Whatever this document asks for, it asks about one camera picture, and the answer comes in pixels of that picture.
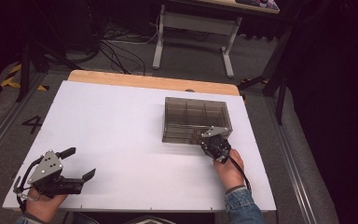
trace denim sleeve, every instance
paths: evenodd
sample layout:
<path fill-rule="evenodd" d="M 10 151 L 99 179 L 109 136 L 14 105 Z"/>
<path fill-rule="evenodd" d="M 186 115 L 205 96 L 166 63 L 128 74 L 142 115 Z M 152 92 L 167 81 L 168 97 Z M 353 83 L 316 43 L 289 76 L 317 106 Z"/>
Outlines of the denim sleeve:
<path fill-rule="evenodd" d="M 226 212 L 230 224 L 265 223 L 260 209 L 246 187 L 234 189 L 226 194 Z"/>
<path fill-rule="evenodd" d="M 35 220 L 31 220 L 26 217 L 19 217 L 19 219 L 17 219 L 16 221 L 16 224 L 42 224 L 42 223 Z"/>
<path fill-rule="evenodd" d="M 17 219 L 16 224 L 31 224 L 29 222 L 29 220 L 25 217 L 19 217 L 19 219 Z"/>

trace hand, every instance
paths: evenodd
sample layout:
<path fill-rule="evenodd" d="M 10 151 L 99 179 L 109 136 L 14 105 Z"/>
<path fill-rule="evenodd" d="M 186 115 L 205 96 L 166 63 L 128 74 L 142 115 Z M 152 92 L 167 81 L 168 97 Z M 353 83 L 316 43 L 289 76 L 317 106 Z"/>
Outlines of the hand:
<path fill-rule="evenodd" d="M 236 149 L 231 149 L 229 155 L 243 170 L 243 160 L 241 159 L 240 153 L 238 153 Z M 242 174 L 231 160 L 227 160 L 225 164 L 213 161 L 213 166 L 227 190 L 243 185 Z"/>
<path fill-rule="evenodd" d="M 39 200 L 36 202 L 27 200 L 27 212 L 47 223 L 51 222 L 57 214 L 58 207 L 60 207 L 62 202 L 68 197 L 68 195 L 56 195 L 54 198 L 50 199 L 46 196 L 39 195 L 34 188 L 29 190 L 28 196 Z"/>

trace transparent container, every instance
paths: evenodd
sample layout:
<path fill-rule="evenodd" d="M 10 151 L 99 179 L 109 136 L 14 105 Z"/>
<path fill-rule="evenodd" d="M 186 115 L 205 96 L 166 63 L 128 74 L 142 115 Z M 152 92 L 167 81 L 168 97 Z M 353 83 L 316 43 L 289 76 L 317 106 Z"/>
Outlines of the transparent container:
<path fill-rule="evenodd" d="M 226 139 L 232 133 L 226 102 L 165 98 L 162 142 L 199 145 L 211 127 L 227 128 Z"/>

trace white tabletop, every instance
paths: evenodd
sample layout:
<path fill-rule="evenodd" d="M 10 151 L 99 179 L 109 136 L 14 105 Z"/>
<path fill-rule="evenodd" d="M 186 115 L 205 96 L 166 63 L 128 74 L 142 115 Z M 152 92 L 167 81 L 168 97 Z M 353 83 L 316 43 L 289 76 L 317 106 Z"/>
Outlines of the white tabletop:
<path fill-rule="evenodd" d="M 199 146 L 161 142 L 167 96 L 227 103 L 233 127 L 228 141 L 244 160 L 255 202 L 261 210 L 276 210 L 240 96 L 64 81 L 18 175 L 49 149 L 76 147 L 75 155 L 62 160 L 62 175 L 80 178 L 93 168 L 96 174 L 61 209 L 225 210 L 225 190 L 212 159 Z M 19 207 L 12 189 L 3 207 Z"/>

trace metal bar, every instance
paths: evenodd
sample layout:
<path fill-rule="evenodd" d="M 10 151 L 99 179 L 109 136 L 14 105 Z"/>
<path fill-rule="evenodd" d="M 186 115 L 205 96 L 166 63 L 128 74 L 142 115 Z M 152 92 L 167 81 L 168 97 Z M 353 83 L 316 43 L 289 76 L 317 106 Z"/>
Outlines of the metal bar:
<path fill-rule="evenodd" d="M 312 211 L 312 207 L 310 205 L 310 201 L 309 201 L 307 192 L 305 191 L 303 182 L 301 180 L 301 176 L 300 176 L 299 171 L 296 167 L 296 162 L 292 155 L 292 149 L 290 148 L 289 143 L 286 138 L 286 135 L 284 134 L 283 127 L 281 125 L 279 125 L 278 121 L 275 118 L 274 101 L 270 97 L 265 97 L 265 102 L 266 102 L 266 105 L 268 108 L 268 112 L 271 116 L 271 119 L 273 120 L 274 129 L 275 129 L 276 133 L 278 134 L 278 137 L 281 142 L 281 146 L 282 146 L 281 150 L 282 150 L 282 154 L 283 154 L 283 160 L 286 164 L 287 171 L 288 171 L 290 179 L 292 181 L 293 189 L 295 191 L 304 221 L 306 224 L 317 223 L 315 215 L 313 214 L 313 211 Z"/>
<path fill-rule="evenodd" d="M 234 78 L 234 71 L 232 70 L 231 60 L 229 59 L 229 55 L 225 54 L 226 47 L 222 47 L 222 56 L 223 62 L 225 63 L 226 74 L 228 78 Z"/>
<path fill-rule="evenodd" d="M 161 63 L 161 54 L 162 54 L 162 41 L 163 41 L 163 33 L 164 33 L 164 22 L 165 22 L 165 6 L 161 6 L 161 11 L 159 12 L 159 26 L 158 26 L 158 42 L 156 45 L 155 56 L 153 59 L 153 68 L 159 69 L 159 65 Z"/>
<path fill-rule="evenodd" d="M 45 45 L 43 45 L 42 43 L 40 43 L 39 41 L 35 41 L 34 42 L 39 48 L 42 49 L 42 52 L 48 53 L 49 55 L 51 55 L 53 58 L 55 58 L 56 60 L 58 60 L 60 63 L 65 64 L 68 68 L 72 69 L 72 70 L 84 70 L 83 68 L 77 66 L 75 63 L 72 63 L 71 61 L 69 61 L 67 58 L 62 57 L 60 55 L 60 53 L 56 52 L 53 49 L 50 49 L 48 47 L 46 47 Z"/>
<path fill-rule="evenodd" d="M 233 30 L 235 31 L 237 24 L 235 21 L 218 20 L 166 11 L 164 26 L 177 29 L 208 32 L 217 35 L 231 35 Z"/>
<path fill-rule="evenodd" d="M 226 49 L 224 51 L 224 54 L 226 54 L 226 55 L 228 55 L 229 52 L 231 51 L 231 47 L 234 44 L 234 40 L 235 40 L 235 37 L 237 36 L 237 32 L 240 29 L 241 21 L 242 21 L 242 18 L 238 17 L 235 24 L 233 24 L 231 27 L 231 33 L 229 34 L 228 43 L 227 43 Z"/>
<path fill-rule="evenodd" d="M 240 85 L 237 86 L 237 88 L 238 88 L 239 91 L 243 91 L 243 90 L 245 90 L 246 88 L 251 87 L 251 86 L 253 86 L 254 84 L 257 84 L 257 83 L 262 82 L 262 81 L 264 81 L 264 80 L 265 80 L 265 78 L 262 77 L 262 76 L 260 76 L 260 77 L 255 77 L 255 78 L 249 80 L 249 81 L 246 82 L 246 83 L 241 83 Z"/>
<path fill-rule="evenodd" d="M 31 97 L 32 93 L 34 93 L 34 91 L 40 85 L 40 83 L 42 82 L 44 77 L 45 77 L 45 74 L 37 73 L 35 75 L 35 78 L 33 78 L 33 81 L 31 82 L 30 91 L 28 91 L 28 93 L 23 96 L 23 99 L 20 102 L 15 103 L 11 107 L 7 116 L 0 124 L 0 146 L 2 146 L 2 143 L 5 141 L 5 138 L 7 137 L 8 133 L 10 132 L 10 128 L 12 127 L 14 121 L 16 120 L 16 117 L 20 114 L 22 108 L 26 105 L 26 103 L 29 100 L 29 98 Z"/>
<path fill-rule="evenodd" d="M 21 80 L 20 80 L 20 93 L 19 97 L 17 98 L 16 102 L 21 102 L 24 96 L 29 91 L 29 84 L 30 84 L 30 50 L 31 45 L 29 43 L 25 44 L 22 48 L 22 55 L 21 55 Z"/>
<path fill-rule="evenodd" d="M 283 103 L 284 103 L 284 95 L 286 94 L 286 75 L 283 74 L 283 81 L 281 87 L 279 88 L 278 102 L 275 109 L 275 115 L 278 123 L 282 125 L 282 112 L 283 112 Z"/>

